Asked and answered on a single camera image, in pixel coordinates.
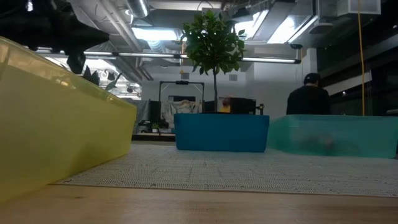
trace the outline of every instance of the yellow cable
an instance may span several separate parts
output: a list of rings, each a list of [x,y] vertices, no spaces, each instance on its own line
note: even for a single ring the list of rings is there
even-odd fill
[[[363,46],[362,46],[361,0],[358,0],[358,25],[359,25],[359,48],[361,50],[361,64],[362,64],[362,116],[365,116],[365,62],[363,58]]]

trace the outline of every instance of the table surface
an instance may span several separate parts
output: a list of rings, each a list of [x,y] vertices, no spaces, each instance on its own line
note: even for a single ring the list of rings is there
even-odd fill
[[[398,199],[48,185],[0,223],[398,223]]]

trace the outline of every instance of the teal plastic bin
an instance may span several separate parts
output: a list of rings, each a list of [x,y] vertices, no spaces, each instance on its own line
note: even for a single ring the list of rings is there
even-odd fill
[[[304,155],[393,158],[398,118],[289,115],[271,122],[268,146]]]
[[[264,152],[269,116],[245,114],[175,114],[179,150]]]

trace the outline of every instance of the tree trunk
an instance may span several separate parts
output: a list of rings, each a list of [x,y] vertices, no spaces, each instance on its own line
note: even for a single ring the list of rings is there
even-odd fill
[[[217,77],[214,74],[214,111],[218,112]]]

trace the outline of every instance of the grid mat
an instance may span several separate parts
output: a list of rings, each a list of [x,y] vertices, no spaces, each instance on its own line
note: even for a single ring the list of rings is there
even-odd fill
[[[398,161],[132,144],[128,155],[55,184],[398,197]]]

